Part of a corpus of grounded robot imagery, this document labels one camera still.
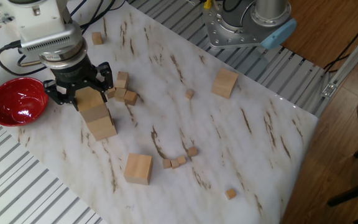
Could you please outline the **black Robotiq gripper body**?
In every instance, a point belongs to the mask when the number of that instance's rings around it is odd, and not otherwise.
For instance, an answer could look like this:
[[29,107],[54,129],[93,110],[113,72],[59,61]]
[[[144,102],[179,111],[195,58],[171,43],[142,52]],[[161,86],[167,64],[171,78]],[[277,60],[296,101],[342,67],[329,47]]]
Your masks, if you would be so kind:
[[87,86],[98,92],[101,91],[101,82],[96,79],[97,68],[90,62],[88,56],[72,67],[51,69],[51,71],[55,75],[56,84],[50,86],[50,93],[57,93],[57,85],[64,88],[73,87],[73,91]]

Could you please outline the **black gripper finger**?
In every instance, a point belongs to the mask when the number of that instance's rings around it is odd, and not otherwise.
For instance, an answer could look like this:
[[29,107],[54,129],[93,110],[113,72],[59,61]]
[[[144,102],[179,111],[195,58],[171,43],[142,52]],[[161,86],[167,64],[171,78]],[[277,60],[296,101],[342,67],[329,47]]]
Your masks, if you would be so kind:
[[[65,83],[60,80],[45,80],[43,82],[44,92],[58,105],[65,103],[72,104],[77,109],[75,100],[76,85],[74,83]],[[66,93],[58,90],[58,87],[66,89]]]
[[112,70],[108,62],[103,62],[96,67],[98,73],[104,78],[100,84],[100,93],[105,93],[113,87]]

